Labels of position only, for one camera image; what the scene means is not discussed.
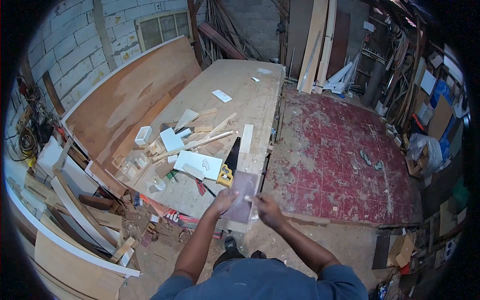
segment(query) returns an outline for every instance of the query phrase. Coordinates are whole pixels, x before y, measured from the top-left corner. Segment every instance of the plastic bag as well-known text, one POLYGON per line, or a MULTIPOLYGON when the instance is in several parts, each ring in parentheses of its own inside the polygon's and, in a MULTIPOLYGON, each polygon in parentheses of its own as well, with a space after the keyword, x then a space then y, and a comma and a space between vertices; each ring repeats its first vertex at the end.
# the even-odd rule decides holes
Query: plastic bag
POLYGON ((431 136, 414 133, 410 136, 408 152, 407 155, 405 155, 409 160, 418 160, 426 144, 428 145, 428 162, 422 170, 424 178, 429 177, 443 163, 442 150, 440 149, 440 143, 438 143, 437 139, 431 136))

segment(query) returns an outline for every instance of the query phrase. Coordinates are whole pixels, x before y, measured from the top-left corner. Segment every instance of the wooden workbench top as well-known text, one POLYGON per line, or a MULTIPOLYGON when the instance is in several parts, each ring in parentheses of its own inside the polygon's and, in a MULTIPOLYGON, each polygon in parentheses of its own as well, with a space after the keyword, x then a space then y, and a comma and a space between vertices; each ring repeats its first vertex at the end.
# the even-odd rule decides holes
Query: wooden workbench top
MULTIPOLYGON (((284 67, 279 64, 249 60, 217 60, 190 82, 155 118, 151 124, 152 135, 158 136, 162 123, 179 119, 188 108, 193 111, 217 108, 218 114, 209 119, 206 124, 211 124, 213 127, 236 112, 236 116, 231 119, 231 125, 227 125, 223 129, 233 130, 234 134, 219 140, 224 148, 214 157, 225 161, 235 139, 238 136, 241 137, 243 126, 252 124, 250 153, 239 154, 237 170, 257 174, 259 181, 284 77, 284 67), (256 82, 251 79, 252 77, 256 77, 260 81, 256 82), (212 95, 212 92, 217 89, 232 97, 233 100, 227 103, 218 100, 212 95)), ((200 147, 199 153, 208 154, 201 151, 202 147, 200 147)), ((164 178, 166 188, 160 192, 153 189, 154 192, 151 192, 149 187, 152 185, 151 180, 157 167, 150 165, 135 184, 120 172, 116 177, 127 186, 165 206, 200 218, 213 201, 213 196, 208 192, 201 196, 193 177, 181 172, 176 175, 179 182, 164 178)), ((205 179, 204 184, 215 193, 224 189, 213 180, 205 179)), ((237 231, 240 229, 233 224, 226 224, 224 227, 237 231)))

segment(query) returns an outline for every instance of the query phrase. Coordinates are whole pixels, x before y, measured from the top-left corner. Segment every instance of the brick wall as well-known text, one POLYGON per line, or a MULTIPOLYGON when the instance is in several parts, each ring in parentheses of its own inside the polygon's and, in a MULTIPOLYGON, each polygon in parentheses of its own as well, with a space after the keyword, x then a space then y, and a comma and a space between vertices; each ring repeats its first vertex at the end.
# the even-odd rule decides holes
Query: brick wall
MULTIPOLYGON (((186 0, 61 1, 38 28, 28 47, 32 75, 45 95, 48 111, 55 112, 43 73, 49 71, 60 101, 68 111, 110 72, 141 54, 135 19, 186 8, 186 0), (97 7, 94 10, 96 3, 100 4, 100 10, 97 7)), ((205 1, 197 13, 197 22, 204 20, 205 1)))
POLYGON ((271 0, 223 0, 240 33, 266 58, 278 58, 280 14, 271 0))

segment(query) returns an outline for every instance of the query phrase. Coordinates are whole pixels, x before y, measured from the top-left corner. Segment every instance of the hand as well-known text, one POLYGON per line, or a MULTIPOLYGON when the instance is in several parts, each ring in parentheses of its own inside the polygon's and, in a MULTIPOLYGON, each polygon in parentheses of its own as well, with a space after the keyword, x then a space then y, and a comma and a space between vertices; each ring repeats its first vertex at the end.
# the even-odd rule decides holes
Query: hand
POLYGON ((258 216, 265 223, 265 225, 277 230, 285 223, 285 218, 280 211, 280 207, 273 199, 272 195, 259 194, 251 197, 257 206, 258 216))
POLYGON ((229 189, 221 190, 213 200, 212 204, 210 204, 208 209, 213 210, 215 214, 220 216, 228 210, 230 205, 232 205, 233 200, 235 200, 238 195, 239 192, 230 193, 229 189))

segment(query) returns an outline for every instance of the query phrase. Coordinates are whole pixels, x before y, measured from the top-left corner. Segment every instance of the flip flop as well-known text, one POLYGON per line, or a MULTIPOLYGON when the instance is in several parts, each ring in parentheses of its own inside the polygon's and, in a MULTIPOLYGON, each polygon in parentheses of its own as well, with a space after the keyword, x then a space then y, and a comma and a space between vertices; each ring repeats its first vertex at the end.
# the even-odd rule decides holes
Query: flip flop
POLYGON ((372 165, 372 162, 368 159, 367 154, 363 150, 360 150, 360 156, 361 158, 365 159, 365 161, 367 162, 367 165, 369 166, 372 165))
POLYGON ((375 166, 373 166, 373 168, 375 169, 375 171, 383 169, 384 168, 383 161, 379 161, 375 166))

